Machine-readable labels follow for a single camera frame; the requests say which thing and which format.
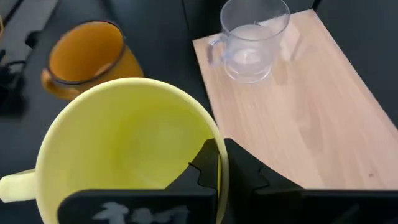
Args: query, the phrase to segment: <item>dark surface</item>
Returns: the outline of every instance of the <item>dark surface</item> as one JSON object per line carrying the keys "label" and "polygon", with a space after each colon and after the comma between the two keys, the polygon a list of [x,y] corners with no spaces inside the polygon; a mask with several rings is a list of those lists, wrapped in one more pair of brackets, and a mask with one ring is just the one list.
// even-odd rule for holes
{"label": "dark surface", "polygon": [[398,1],[322,0],[317,14],[398,126]]}
{"label": "dark surface", "polygon": [[[192,39],[221,32],[220,11],[227,0],[182,0]],[[285,0],[290,12],[311,9],[314,0]]]}
{"label": "dark surface", "polygon": [[385,223],[398,221],[398,191],[306,190],[225,139],[229,202],[236,223]]}

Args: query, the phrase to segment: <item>black object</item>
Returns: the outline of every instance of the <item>black object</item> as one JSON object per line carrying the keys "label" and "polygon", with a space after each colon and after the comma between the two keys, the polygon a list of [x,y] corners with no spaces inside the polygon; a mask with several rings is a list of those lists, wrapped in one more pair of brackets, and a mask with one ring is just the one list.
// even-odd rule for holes
{"label": "black object", "polygon": [[208,140],[187,169],[165,190],[84,190],[58,209],[60,224],[215,223],[218,151]]}
{"label": "black object", "polygon": [[236,223],[398,223],[398,191],[306,190],[232,139],[225,143]]}
{"label": "black object", "polygon": [[12,67],[15,65],[22,65],[23,70],[25,61],[15,61],[0,66],[0,114],[7,112],[15,95],[18,94],[17,87],[22,70],[13,72]]}
{"label": "black object", "polygon": [[25,44],[33,49],[37,44],[40,32],[41,32],[40,30],[30,32],[25,39]]}

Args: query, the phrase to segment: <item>light wood surface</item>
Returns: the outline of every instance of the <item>light wood surface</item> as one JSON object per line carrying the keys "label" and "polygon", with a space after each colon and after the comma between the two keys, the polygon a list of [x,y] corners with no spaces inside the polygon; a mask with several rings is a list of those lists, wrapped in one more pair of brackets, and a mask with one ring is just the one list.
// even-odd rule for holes
{"label": "light wood surface", "polygon": [[208,64],[213,36],[193,41],[221,133],[302,187],[398,189],[397,129],[314,11],[291,22],[300,57],[255,84]]}
{"label": "light wood surface", "polygon": [[284,38],[280,43],[280,55],[285,61],[297,59],[301,40],[300,31],[293,22],[290,22],[286,27]]}

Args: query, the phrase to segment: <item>mug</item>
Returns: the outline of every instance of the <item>mug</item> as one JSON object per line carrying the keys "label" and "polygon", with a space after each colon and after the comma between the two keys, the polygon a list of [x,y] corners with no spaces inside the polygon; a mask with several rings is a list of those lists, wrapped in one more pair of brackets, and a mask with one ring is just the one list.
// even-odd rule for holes
{"label": "mug", "polygon": [[[262,80],[271,71],[289,18],[283,0],[229,0],[220,13],[223,32],[207,49],[209,63],[222,62],[225,72],[239,82]],[[219,43],[223,54],[216,62],[213,48]]]}
{"label": "mug", "polygon": [[41,79],[47,91],[72,100],[97,84],[126,77],[143,77],[143,72],[120,28],[88,21],[55,44]]}
{"label": "mug", "polygon": [[56,224],[58,206],[74,192],[165,189],[211,138],[221,161],[221,223],[229,165],[215,122],[184,91],[148,78],[102,83],[69,103],[47,131],[35,169],[0,180],[0,199],[36,198],[44,223]]}

